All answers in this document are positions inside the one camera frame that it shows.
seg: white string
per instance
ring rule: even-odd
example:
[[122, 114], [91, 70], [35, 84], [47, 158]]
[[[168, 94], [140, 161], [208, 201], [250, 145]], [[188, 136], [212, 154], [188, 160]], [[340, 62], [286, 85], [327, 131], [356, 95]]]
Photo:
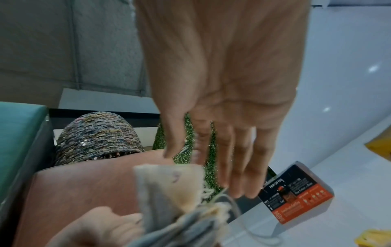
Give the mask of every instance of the white string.
[[[215, 191], [214, 189], [211, 189], [211, 188], [208, 188], [208, 186], [206, 184], [204, 184], [204, 195], [208, 195], [207, 197], [203, 197], [203, 199], [206, 199], [208, 198], [211, 194], [213, 194], [213, 192]], [[254, 233], [252, 231], [250, 231], [244, 224], [243, 222], [243, 219], [240, 217], [242, 215], [242, 213], [240, 212], [240, 208], [239, 206], [237, 205], [237, 203], [235, 202], [235, 200], [230, 197], [229, 195], [225, 194], [227, 188], [223, 189], [219, 194], [217, 194], [214, 198], [212, 198], [212, 200], [209, 202], [209, 203], [215, 203], [219, 198], [222, 198], [222, 197], [225, 197], [228, 199], [229, 203], [231, 204], [232, 206], [232, 212], [234, 214], [234, 216], [237, 218], [238, 222], [240, 222], [240, 224], [242, 225], [243, 229], [246, 231], [246, 233], [248, 235], [250, 235], [250, 237], [255, 240], [256, 242], [258, 243], [261, 243], [263, 245], [267, 245], [267, 246], [279, 246], [282, 244], [282, 239], [280, 237], [273, 237], [273, 236], [267, 236], [267, 235], [261, 235], [261, 234], [257, 234], [257, 233]], [[237, 237], [235, 235], [233, 235], [234, 239], [236, 240], [236, 243], [239, 245], [238, 241], [237, 241]], [[268, 243], [268, 241], [262, 241], [262, 240], [278, 240], [277, 243]]]

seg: hand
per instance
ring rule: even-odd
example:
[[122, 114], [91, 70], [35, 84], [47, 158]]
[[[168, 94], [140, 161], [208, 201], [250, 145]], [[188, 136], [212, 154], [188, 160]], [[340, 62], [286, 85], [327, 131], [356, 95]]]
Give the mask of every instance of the hand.
[[229, 186], [234, 197], [257, 196], [296, 95], [309, 1], [134, 3], [152, 97], [165, 129], [165, 157], [183, 147], [189, 112], [196, 133], [192, 162], [204, 164], [213, 121], [220, 185]]
[[141, 214], [118, 216], [99, 207], [66, 226], [46, 247], [123, 247], [143, 233]]

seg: used tea bag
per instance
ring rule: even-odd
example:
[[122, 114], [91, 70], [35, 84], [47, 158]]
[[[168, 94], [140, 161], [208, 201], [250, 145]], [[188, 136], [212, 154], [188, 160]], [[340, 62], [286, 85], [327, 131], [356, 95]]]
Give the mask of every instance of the used tea bag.
[[199, 165], [134, 168], [146, 234], [128, 247], [211, 247], [223, 232], [230, 206], [200, 206], [204, 169]]

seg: green carpet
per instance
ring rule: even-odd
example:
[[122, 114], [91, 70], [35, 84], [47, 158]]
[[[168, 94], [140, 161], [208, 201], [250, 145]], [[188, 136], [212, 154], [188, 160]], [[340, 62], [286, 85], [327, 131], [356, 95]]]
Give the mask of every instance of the green carpet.
[[[174, 162], [176, 164], [187, 164], [190, 162], [191, 158], [191, 152], [193, 151], [193, 142], [194, 142], [194, 131], [193, 126], [191, 124], [190, 118], [188, 115], [185, 116], [185, 127], [186, 127], [186, 146], [187, 150], [179, 153], [174, 157]], [[209, 149], [209, 157], [205, 164], [205, 181], [209, 188], [212, 188], [215, 190], [215, 192], [209, 197], [208, 200], [213, 198], [216, 194], [218, 194], [222, 188], [218, 185], [216, 181], [216, 134], [215, 130], [213, 128], [213, 124], [211, 124], [212, 127], [212, 137], [211, 137], [211, 144]], [[153, 145], [153, 149], [164, 149], [166, 146], [166, 142], [164, 140], [164, 130], [161, 125], [158, 127], [158, 131], [155, 136], [155, 142]], [[268, 177], [274, 177], [276, 174], [272, 171], [272, 169], [268, 169]]]

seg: multicolored woven pouf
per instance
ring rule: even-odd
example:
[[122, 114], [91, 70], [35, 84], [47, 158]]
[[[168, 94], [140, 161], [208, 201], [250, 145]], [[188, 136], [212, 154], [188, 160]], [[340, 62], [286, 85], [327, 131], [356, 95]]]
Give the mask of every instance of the multicolored woven pouf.
[[140, 138], [121, 116], [105, 111], [82, 115], [57, 140], [55, 165], [143, 152]]

